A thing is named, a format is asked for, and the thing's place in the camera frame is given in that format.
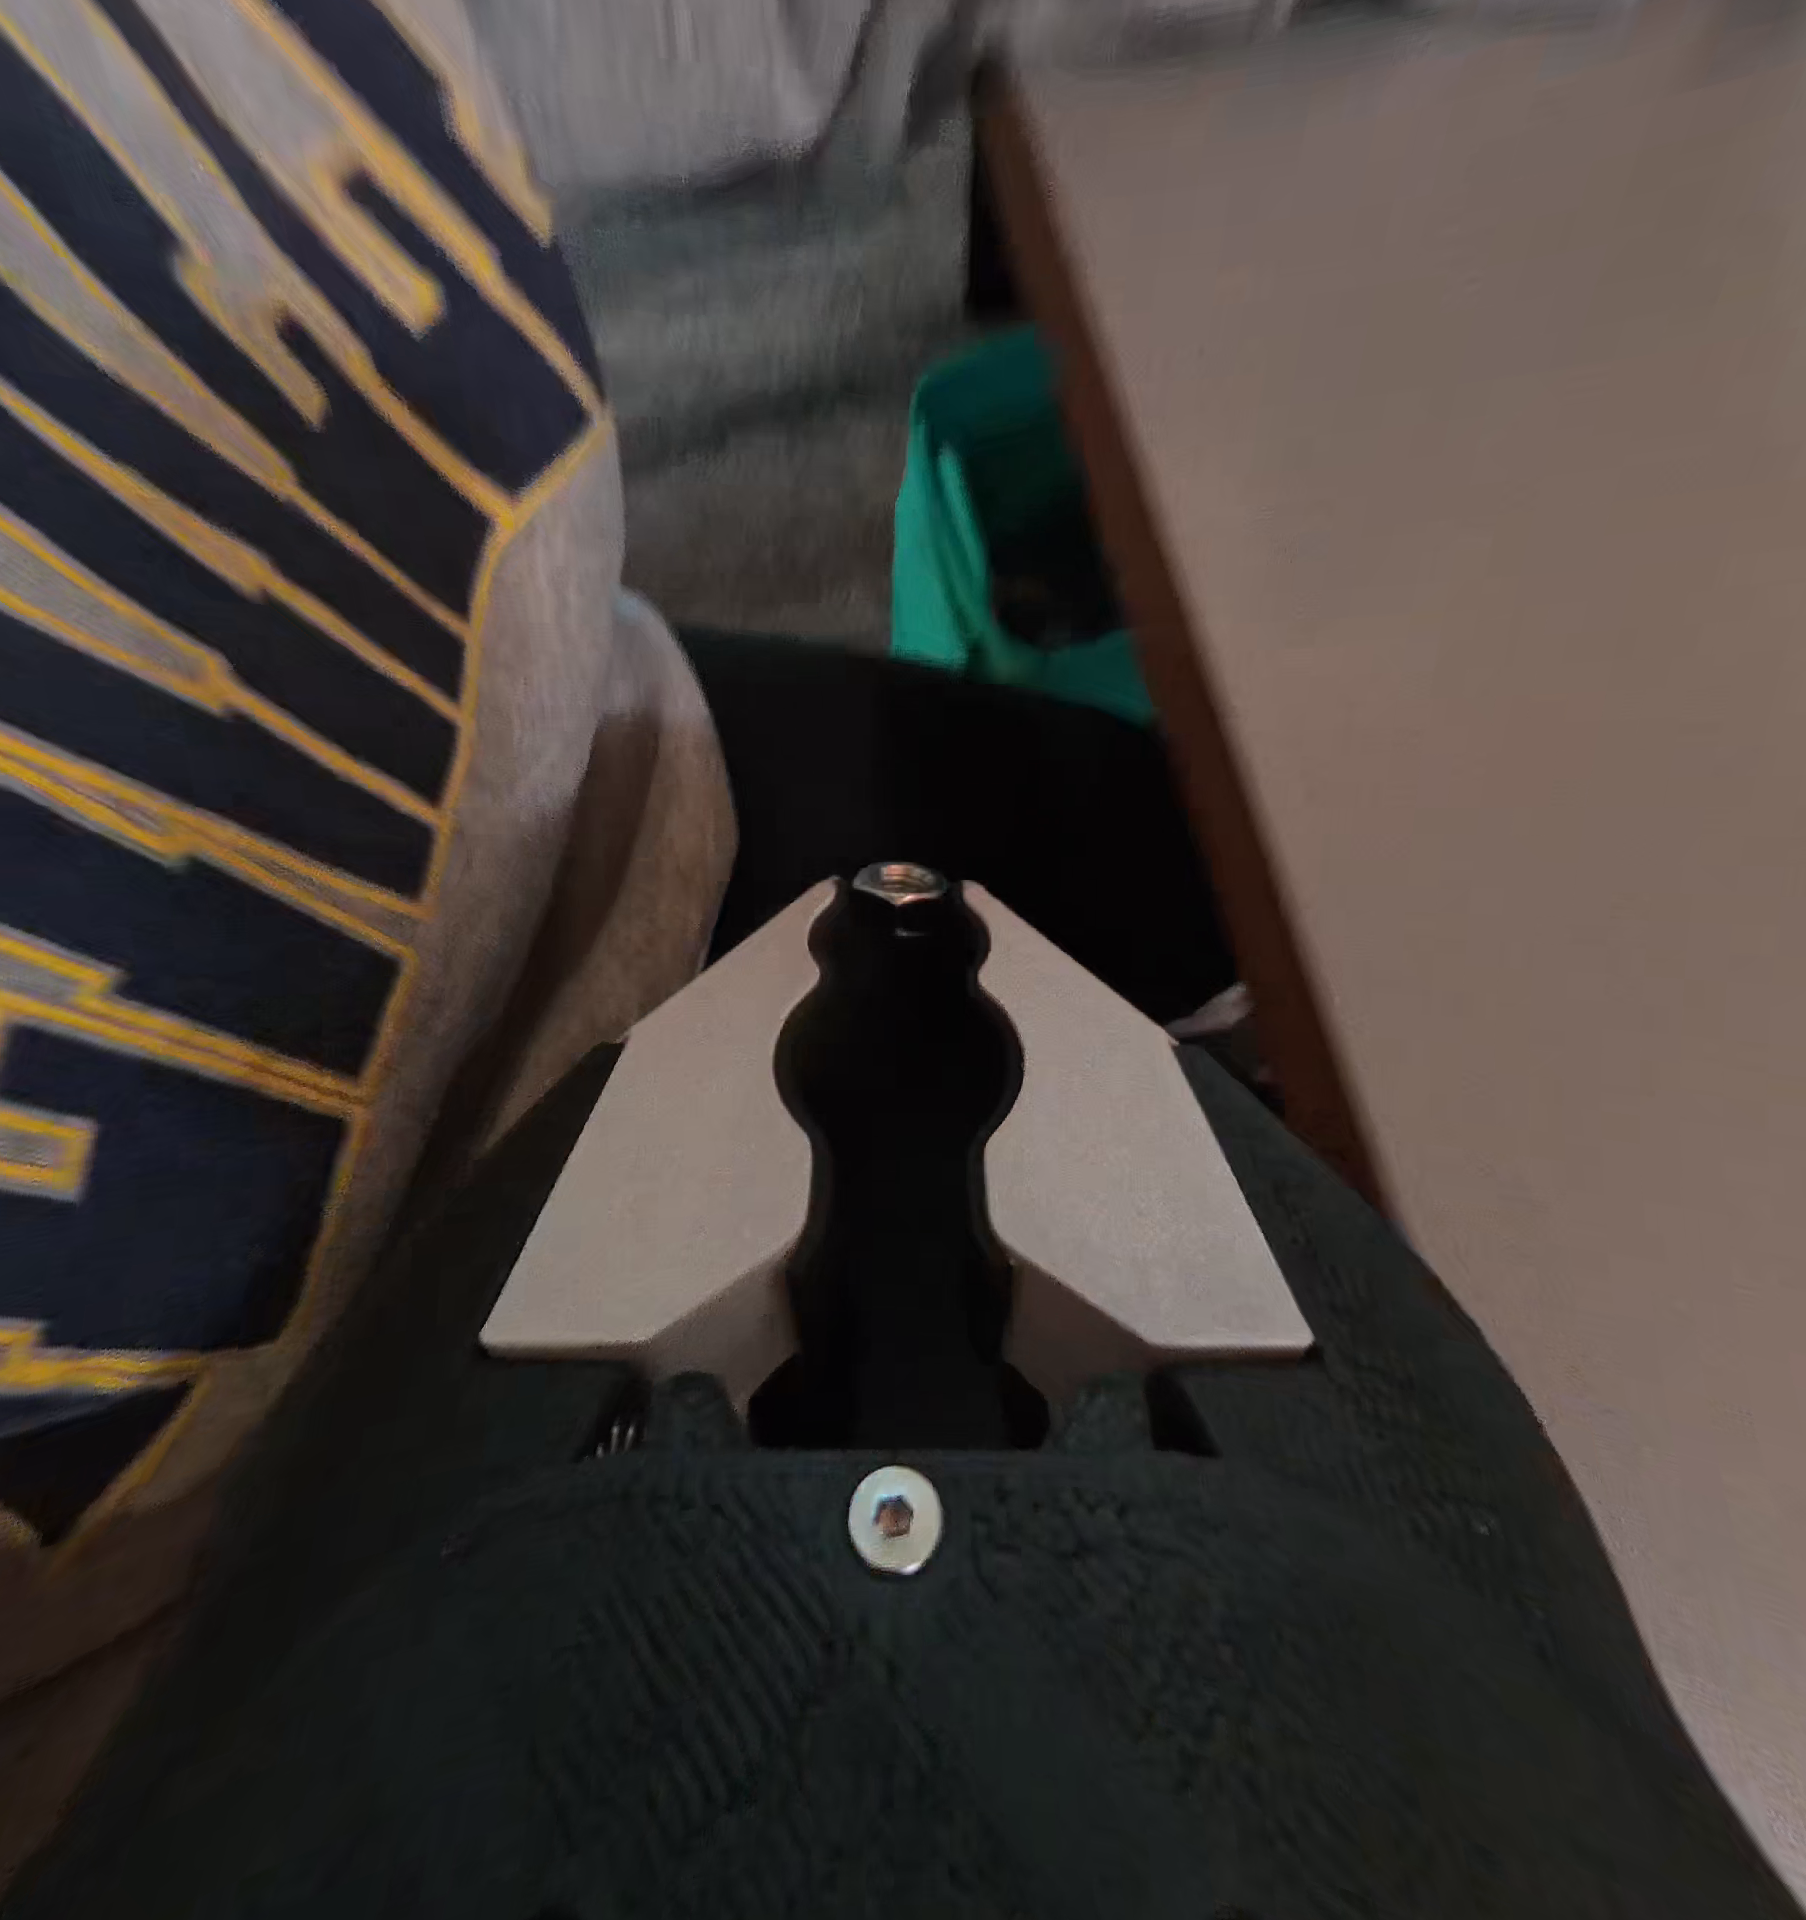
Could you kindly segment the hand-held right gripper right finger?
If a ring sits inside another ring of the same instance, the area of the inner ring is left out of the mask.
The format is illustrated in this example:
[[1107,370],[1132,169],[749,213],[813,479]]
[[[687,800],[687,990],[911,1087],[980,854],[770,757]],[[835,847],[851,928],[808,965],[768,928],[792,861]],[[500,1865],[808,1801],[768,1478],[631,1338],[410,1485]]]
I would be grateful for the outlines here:
[[1176,1040],[985,885],[962,910],[985,928],[980,996],[1024,1055],[985,1143],[1008,1367],[1061,1420],[1104,1377],[1305,1360],[1317,1338]]

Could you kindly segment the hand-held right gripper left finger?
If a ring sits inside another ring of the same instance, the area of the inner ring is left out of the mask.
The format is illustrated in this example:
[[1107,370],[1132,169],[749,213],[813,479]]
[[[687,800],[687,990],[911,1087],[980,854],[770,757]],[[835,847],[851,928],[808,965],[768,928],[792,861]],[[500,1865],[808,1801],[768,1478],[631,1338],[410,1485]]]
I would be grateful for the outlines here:
[[830,903],[835,883],[813,883],[627,1035],[484,1354],[714,1377],[743,1420],[792,1354],[782,1267],[808,1212],[808,1135],[770,1060],[820,978],[808,928]]

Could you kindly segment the steel hex nut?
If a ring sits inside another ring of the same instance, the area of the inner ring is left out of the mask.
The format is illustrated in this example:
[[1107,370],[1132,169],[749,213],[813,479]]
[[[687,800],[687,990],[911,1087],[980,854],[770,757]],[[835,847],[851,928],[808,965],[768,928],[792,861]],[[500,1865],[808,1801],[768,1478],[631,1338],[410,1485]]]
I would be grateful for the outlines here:
[[891,928],[899,939],[942,928],[962,903],[957,883],[919,861],[857,862],[849,873],[849,897],[857,903],[857,911],[868,911],[868,924]]

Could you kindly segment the grey sweatshirt with navy letters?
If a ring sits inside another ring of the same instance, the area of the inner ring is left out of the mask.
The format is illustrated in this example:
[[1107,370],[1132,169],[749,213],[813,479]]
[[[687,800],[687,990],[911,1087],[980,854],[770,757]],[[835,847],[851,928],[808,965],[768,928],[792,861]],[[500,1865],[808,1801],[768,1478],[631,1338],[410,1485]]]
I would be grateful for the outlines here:
[[727,847],[475,3],[0,3],[0,1712]]

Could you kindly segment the teal plastic bin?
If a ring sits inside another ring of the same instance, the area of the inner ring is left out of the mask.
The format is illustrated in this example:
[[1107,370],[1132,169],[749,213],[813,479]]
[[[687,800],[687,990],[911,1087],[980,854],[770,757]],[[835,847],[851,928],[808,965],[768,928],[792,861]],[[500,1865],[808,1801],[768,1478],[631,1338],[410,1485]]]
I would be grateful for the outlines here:
[[946,352],[907,395],[891,658],[1151,730],[1053,352],[1032,326]]

